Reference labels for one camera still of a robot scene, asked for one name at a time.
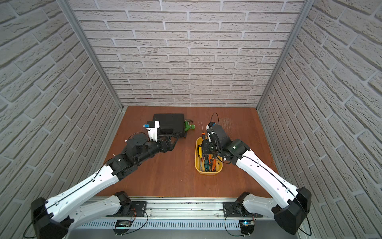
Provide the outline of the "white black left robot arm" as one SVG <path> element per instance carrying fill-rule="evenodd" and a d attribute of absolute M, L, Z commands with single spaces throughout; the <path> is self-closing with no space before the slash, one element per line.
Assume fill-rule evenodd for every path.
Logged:
<path fill-rule="evenodd" d="M 121 181 L 137 170 L 145 160 L 157 153 L 172 151 L 178 136 L 162 135 L 150 140 L 140 133 L 126 140 L 123 151 L 109 159 L 96 173 L 70 189 L 49 199 L 39 197 L 31 203 L 31 226 L 37 239 L 63 239 L 69 231 L 104 216 L 130 216 L 135 219 L 137 209 L 123 191 L 85 205 L 88 199 L 103 189 Z"/>

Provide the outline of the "yellow handled screwdriver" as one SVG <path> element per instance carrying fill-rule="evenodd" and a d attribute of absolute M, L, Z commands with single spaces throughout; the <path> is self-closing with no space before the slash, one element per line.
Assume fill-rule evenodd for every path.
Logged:
<path fill-rule="evenodd" d="M 198 146 L 198 157 L 199 159 L 203 158 L 203 150 L 201 145 Z"/>

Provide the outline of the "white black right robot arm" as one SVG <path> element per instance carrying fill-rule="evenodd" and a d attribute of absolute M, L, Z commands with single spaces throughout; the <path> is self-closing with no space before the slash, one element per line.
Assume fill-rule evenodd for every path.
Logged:
<path fill-rule="evenodd" d="M 243 193 L 238 203 L 248 213 L 269 218 L 287 233 L 295 235 L 310 212 L 311 192 L 305 187 L 296 187 L 268 167 L 255 152 L 240 139 L 231 140 L 223 127 L 211 122 L 206 126 L 207 153 L 221 157 L 223 162 L 242 169 L 257 181 L 269 194 L 269 198 Z"/>

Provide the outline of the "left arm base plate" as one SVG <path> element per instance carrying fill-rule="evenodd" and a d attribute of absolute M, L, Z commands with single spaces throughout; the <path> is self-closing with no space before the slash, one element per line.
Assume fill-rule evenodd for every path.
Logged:
<path fill-rule="evenodd" d="M 145 217 L 145 211 L 147 207 L 147 201 L 132 201 L 128 206 L 122 205 L 121 208 L 113 215 L 108 217 Z"/>

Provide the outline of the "green black screwdriver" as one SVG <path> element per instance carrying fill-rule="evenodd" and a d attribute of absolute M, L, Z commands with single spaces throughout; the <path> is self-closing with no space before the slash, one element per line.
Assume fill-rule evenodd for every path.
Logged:
<path fill-rule="evenodd" d="M 204 169 L 205 172 L 209 172 L 208 154 L 204 155 Z"/>

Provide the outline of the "orange black long screwdriver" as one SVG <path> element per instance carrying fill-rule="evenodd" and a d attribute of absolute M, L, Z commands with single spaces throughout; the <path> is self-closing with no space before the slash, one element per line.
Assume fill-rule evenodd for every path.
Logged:
<path fill-rule="evenodd" d="M 212 159 L 211 171 L 216 172 L 216 159 L 215 158 Z"/>

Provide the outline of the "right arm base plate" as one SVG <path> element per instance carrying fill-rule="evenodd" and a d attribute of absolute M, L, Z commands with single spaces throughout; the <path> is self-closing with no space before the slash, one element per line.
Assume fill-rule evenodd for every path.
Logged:
<path fill-rule="evenodd" d="M 226 201 L 222 203 L 222 206 L 223 206 L 223 213 L 225 217 L 230 217 L 230 218 L 233 218 L 233 217 L 262 218 L 263 217 L 263 215 L 261 214 L 249 213 L 241 203 Z"/>

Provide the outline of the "small orange black screwdriver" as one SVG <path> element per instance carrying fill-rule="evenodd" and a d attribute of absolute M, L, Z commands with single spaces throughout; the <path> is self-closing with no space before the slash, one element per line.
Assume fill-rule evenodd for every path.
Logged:
<path fill-rule="evenodd" d="M 202 129 L 202 140 L 205 141 L 206 140 L 206 134 L 205 134 L 205 128 L 203 126 L 203 123 L 201 123 L 201 129 Z"/>

